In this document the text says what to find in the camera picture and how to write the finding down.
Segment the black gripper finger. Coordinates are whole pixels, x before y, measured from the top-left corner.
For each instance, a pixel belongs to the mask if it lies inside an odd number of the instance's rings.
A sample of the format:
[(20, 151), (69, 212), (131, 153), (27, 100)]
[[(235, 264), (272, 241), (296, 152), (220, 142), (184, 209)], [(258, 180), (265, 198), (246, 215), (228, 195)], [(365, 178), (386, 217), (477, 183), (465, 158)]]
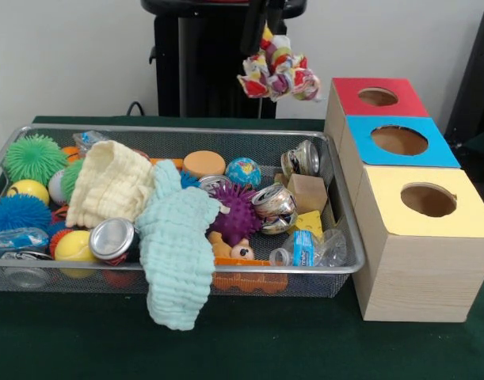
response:
[(277, 31), (282, 15), (282, 0), (269, 0), (267, 8), (267, 24), (271, 31)]
[(249, 1), (240, 44), (243, 54), (254, 55), (258, 52), (264, 27), (265, 1)]

